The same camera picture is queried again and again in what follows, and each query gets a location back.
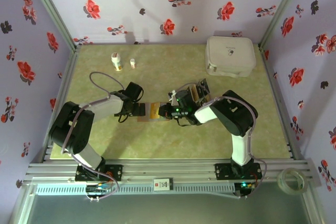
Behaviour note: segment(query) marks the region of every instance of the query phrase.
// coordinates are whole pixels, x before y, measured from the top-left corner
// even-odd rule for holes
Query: white storage case
[[[205,50],[206,72],[212,76],[249,76],[256,66],[249,38],[210,37]]]

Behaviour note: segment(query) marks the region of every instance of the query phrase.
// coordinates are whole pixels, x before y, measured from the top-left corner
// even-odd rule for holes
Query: black bracket
[[[230,163],[215,164],[215,174],[217,180],[241,180],[241,179],[261,179],[262,173],[259,163],[251,164],[250,168],[241,175],[237,175],[232,171]]]
[[[116,181],[121,181],[122,176],[122,165],[104,165],[103,169],[100,170],[102,173],[109,174]],[[75,181],[79,182],[107,182],[109,179],[105,176],[97,175],[96,173],[90,172],[82,166],[77,166]]]

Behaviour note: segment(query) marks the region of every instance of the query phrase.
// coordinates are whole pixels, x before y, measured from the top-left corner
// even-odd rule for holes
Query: small bottle
[[[120,71],[122,69],[120,55],[117,52],[114,52],[111,55],[111,61],[116,71]]]
[[[135,68],[135,60],[134,60],[134,59],[131,59],[131,60],[130,60],[130,63],[131,63],[131,68]]]

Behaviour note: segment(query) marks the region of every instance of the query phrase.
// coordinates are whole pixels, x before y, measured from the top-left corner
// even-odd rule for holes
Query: floral wallpaper
[[[40,0],[0,0],[0,224],[40,151],[70,49]]]
[[[214,35],[260,42],[281,0],[52,1],[75,44],[148,44],[205,43]]]
[[[336,223],[335,12],[336,0],[291,0],[264,48],[292,138],[320,175],[327,223]]]

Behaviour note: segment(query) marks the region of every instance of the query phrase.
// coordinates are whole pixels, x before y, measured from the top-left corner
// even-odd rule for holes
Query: clear tape
[[[296,189],[293,189],[288,185],[288,181],[286,181],[286,175],[292,175],[295,177],[298,183],[298,187]],[[278,185],[282,191],[284,191],[286,194],[290,195],[300,195],[307,191],[308,188],[308,181],[305,175],[295,168],[287,168],[283,170],[279,175],[277,179]]]

